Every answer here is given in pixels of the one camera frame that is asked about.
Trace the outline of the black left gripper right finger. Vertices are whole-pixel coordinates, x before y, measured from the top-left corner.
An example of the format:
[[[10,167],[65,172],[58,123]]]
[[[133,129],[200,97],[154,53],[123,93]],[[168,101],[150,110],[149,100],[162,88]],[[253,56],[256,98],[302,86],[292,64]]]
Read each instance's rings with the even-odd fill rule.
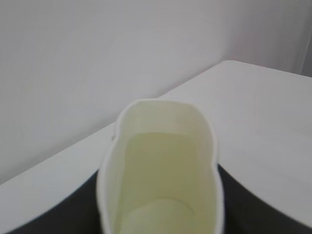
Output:
[[[226,234],[310,234],[311,227],[268,205],[218,165],[225,203]]]

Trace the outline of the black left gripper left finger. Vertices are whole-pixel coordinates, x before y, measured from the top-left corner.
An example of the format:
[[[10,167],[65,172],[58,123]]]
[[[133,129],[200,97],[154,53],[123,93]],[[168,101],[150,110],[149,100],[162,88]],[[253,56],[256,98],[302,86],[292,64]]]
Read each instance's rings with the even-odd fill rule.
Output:
[[[0,192],[2,234],[100,234],[94,173],[67,197],[37,191]]]

